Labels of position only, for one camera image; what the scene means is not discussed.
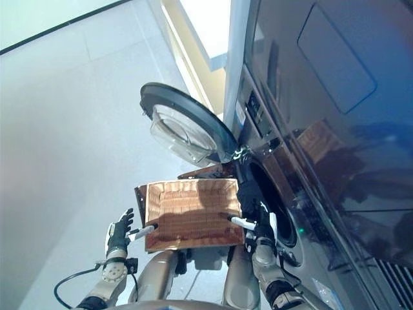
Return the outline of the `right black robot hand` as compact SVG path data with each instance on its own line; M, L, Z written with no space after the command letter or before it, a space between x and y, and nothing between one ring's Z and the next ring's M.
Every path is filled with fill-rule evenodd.
M272 242L277 242L277 217L274 212L270 212L266 203L262 200L254 204L257 211L255 220L241 218L233 214L226 215L229 222L242 227L250 232L254 232L257 238L267 238Z

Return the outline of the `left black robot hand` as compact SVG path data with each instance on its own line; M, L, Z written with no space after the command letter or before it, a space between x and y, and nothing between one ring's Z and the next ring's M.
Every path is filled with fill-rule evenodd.
M116 250L127 252L128 245L131 242L151 234L159 227L158 223L152 223L140 229L132 229L133 218L133 208L129 208L120 216L117 222L112 222L108 226L105 239L106 256Z

